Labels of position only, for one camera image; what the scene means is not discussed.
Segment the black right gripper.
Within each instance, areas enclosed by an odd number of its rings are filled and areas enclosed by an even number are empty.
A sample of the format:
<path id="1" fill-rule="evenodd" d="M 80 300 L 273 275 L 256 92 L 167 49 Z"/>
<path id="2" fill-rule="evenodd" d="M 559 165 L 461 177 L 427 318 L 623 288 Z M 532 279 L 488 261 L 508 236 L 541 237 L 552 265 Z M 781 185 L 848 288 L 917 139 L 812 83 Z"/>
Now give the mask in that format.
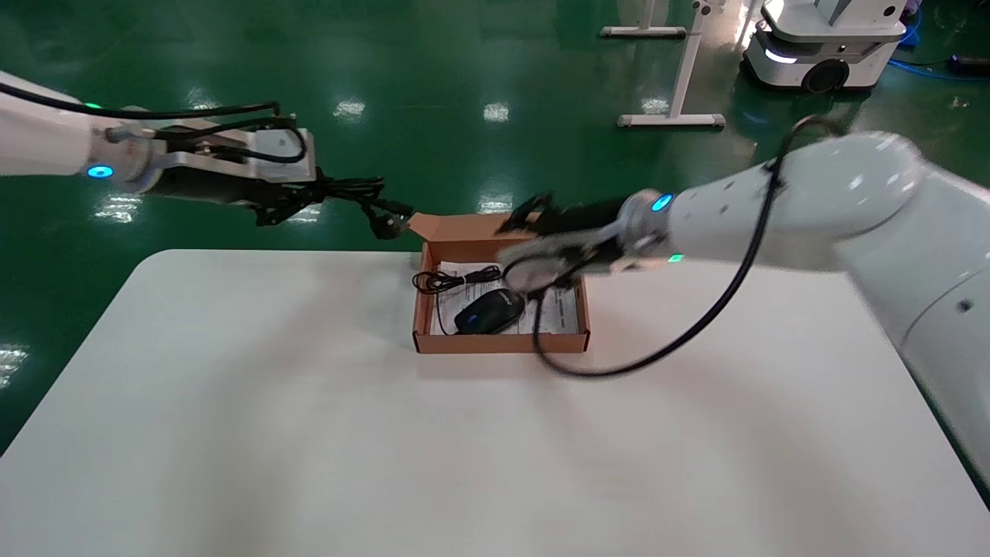
<path id="1" fill-rule="evenodd" d="M 545 290 L 576 289 L 583 272 L 614 274 L 639 268 L 644 256 L 644 202 L 640 198 L 556 206 L 542 193 L 517 206 L 499 226 L 499 235 L 534 234 L 531 270 L 555 274 Z"/>

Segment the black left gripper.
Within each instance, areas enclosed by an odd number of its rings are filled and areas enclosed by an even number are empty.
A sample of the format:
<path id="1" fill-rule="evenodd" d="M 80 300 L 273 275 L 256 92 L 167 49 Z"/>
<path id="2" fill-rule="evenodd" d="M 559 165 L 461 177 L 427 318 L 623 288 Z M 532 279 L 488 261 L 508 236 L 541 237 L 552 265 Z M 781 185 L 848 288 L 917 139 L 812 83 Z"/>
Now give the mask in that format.
<path id="1" fill-rule="evenodd" d="M 292 200 L 273 203 L 273 185 L 258 179 L 195 168 L 164 169 L 158 179 L 160 197 L 252 207 L 258 227 L 277 226 L 308 205 L 322 204 L 329 188 L 329 180 L 318 173 L 312 181 L 292 184 Z"/>

